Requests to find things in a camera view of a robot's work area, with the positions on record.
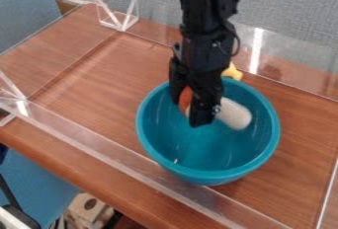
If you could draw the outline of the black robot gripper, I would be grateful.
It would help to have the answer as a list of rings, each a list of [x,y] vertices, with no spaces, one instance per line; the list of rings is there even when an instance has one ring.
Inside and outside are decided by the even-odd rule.
[[[177,105],[190,105],[192,127],[210,124],[221,112],[221,72],[229,67],[232,57],[240,53],[240,46],[234,48],[234,43],[241,43],[241,39],[236,27],[228,25],[218,35],[184,38],[173,46],[169,91]]]

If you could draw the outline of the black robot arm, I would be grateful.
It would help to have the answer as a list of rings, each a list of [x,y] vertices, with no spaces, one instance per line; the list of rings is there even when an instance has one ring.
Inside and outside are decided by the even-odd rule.
[[[185,89],[193,91],[189,123],[200,127],[221,112],[222,72],[240,53],[241,39],[230,18],[241,0],[180,0],[182,41],[173,46],[169,89],[178,103]]]

